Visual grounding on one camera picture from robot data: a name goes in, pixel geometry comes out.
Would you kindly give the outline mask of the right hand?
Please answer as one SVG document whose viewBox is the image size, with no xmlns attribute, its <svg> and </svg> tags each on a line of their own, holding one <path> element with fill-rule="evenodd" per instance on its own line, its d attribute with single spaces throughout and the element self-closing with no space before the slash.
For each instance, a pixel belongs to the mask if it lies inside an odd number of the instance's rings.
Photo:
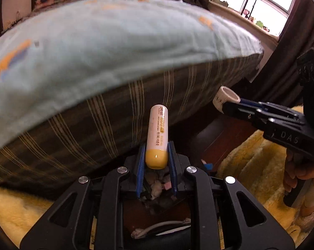
<svg viewBox="0 0 314 250">
<path fill-rule="evenodd" d="M 283 187 L 288 193 L 297 186 L 298 179 L 313 179 L 314 185 L 314 161 L 305 167 L 301 167 L 295 163 L 294 158 L 295 153 L 290 150 L 286 150 Z"/>
</svg>

